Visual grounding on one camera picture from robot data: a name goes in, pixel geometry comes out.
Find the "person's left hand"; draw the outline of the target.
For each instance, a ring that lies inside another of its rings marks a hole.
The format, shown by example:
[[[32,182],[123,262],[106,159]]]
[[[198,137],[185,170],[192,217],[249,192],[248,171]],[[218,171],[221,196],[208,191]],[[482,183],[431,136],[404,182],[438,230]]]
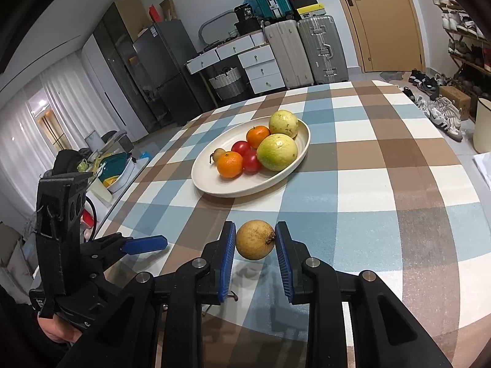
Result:
[[[75,343],[82,335],[78,329],[64,321],[58,315],[54,315],[52,318],[38,316],[37,322],[43,333],[56,343]]]

